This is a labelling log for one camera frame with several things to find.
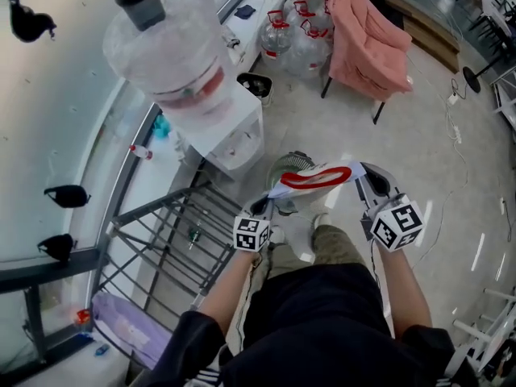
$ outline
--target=apriltag cube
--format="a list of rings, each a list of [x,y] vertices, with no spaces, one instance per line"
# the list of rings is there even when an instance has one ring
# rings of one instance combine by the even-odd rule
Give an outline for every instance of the apriltag cube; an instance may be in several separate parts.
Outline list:
[[[269,231],[269,221],[237,216],[233,224],[233,246],[242,251],[258,252],[268,244]]]
[[[389,252],[413,243],[425,227],[416,201],[380,211],[371,233]]]

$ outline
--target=white wall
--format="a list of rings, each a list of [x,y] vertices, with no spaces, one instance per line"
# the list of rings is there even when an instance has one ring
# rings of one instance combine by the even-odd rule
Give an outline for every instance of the white wall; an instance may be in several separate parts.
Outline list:
[[[10,31],[0,5],[0,261],[40,255],[36,244],[63,233],[65,210],[45,187],[72,183],[102,104],[118,78],[102,37],[118,10],[112,0],[21,0],[50,14],[56,40],[34,43]]]

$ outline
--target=white sneaker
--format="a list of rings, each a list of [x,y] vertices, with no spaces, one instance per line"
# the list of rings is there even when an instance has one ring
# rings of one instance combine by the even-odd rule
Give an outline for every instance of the white sneaker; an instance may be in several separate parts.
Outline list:
[[[314,219],[314,229],[316,230],[317,227],[319,227],[320,225],[331,225],[330,214],[328,214],[328,213],[319,214],[319,215],[317,215],[315,217],[315,219]]]
[[[271,227],[270,244],[281,245],[283,243],[287,243],[285,233],[278,225],[274,225],[273,227]]]

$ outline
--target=plastic bag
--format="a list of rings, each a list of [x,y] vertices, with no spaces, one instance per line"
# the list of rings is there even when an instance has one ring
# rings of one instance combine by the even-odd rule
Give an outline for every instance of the plastic bag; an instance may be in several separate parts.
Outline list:
[[[231,97],[236,79],[214,0],[164,0],[163,6],[165,19],[143,32],[125,12],[116,15],[104,36],[104,55],[174,123],[206,125],[206,114]]]
[[[122,341],[153,369],[167,347],[172,334],[129,301],[96,293],[92,300],[94,319],[103,321]]]

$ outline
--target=floor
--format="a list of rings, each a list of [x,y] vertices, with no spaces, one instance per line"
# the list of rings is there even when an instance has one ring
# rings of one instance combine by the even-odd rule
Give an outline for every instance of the floor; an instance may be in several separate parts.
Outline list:
[[[452,77],[461,93],[464,79],[453,76],[414,46],[409,58],[414,92],[392,96],[376,126],[372,114],[377,104],[353,89],[334,82],[322,100],[321,81],[299,81],[259,63],[255,72],[270,76],[274,87],[272,105],[264,109],[265,156],[242,182],[219,178],[218,185],[244,203],[264,190],[274,160],[295,150],[305,152],[316,163],[351,156],[390,171],[402,190],[429,215],[422,242],[409,246],[406,255],[427,297],[435,326],[448,329],[460,343],[464,337],[453,330],[454,319],[473,323],[480,313],[496,315],[501,309],[501,303],[484,296],[482,289],[509,292],[516,284],[514,242],[507,242],[507,218],[501,215],[499,202],[505,197],[511,222],[516,219],[514,145],[502,116],[490,113],[493,95],[483,82],[480,94],[469,90],[466,100],[459,100],[451,109],[462,137],[462,144],[456,147],[464,164],[447,137],[443,103],[451,94]],[[482,62],[464,42],[461,66],[475,67]],[[454,192],[443,210],[450,191]],[[329,211],[334,224],[350,235],[371,265],[359,224],[364,206],[356,187],[345,185],[332,204]],[[376,249],[375,259],[387,311]]]

